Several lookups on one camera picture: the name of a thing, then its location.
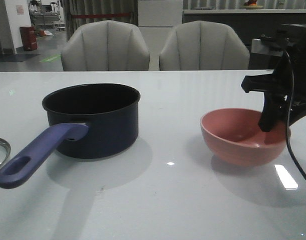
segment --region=chair backrest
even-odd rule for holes
[[[147,71],[149,58],[139,28],[112,20],[80,26],[61,54],[64,71]]]
[[[247,69],[249,51],[228,25],[194,21],[173,27],[160,53],[160,70]]]

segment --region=white wall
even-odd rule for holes
[[[17,14],[17,5],[23,6],[23,15]],[[19,27],[31,26],[31,19],[29,17],[27,0],[5,0],[5,6],[13,38],[14,48],[16,49],[23,46]]]

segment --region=pot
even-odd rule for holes
[[[79,159],[127,149],[138,136],[139,99],[136,89],[114,83],[70,86],[47,95],[42,106],[50,127],[0,169],[0,187],[22,185],[55,149]]]

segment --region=white table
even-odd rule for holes
[[[199,120],[218,108],[261,111],[249,71],[0,72],[0,138],[11,157],[48,126],[41,101],[84,83],[141,93],[139,137],[125,152],[85,161],[57,152],[22,186],[0,188],[0,240],[306,240],[306,182],[287,150],[255,168],[223,163]],[[306,117],[292,127],[306,171]],[[285,189],[282,165],[298,184]]]

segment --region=black cable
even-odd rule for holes
[[[302,174],[303,178],[306,181],[306,173],[304,172],[303,168],[301,167],[301,165],[298,163],[292,148],[291,148],[291,144],[290,144],[290,132],[289,132],[289,119],[290,119],[290,114],[291,114],[291,108],[292,108],[292,102],[293,102],[293,98],[294,98],[294,71],[293,71],[293,66],[292,66],[292,62],[291,62],[291,58],[288,54],[288,52],[286,50],[283,51],[284,54],[287,57],[288,60],[288,64],[290,66],[290,70],[291,70],[291,94],[287,96],[286,101],[288,102],[288,107],[287,107],[287,117],[286,117],[286,126],[285,126],[285,135],[286,135],[286,146],[288,149],[288,152],[294,162],[294,164],[296,165],[297,169],[299,170],[299,172]]]

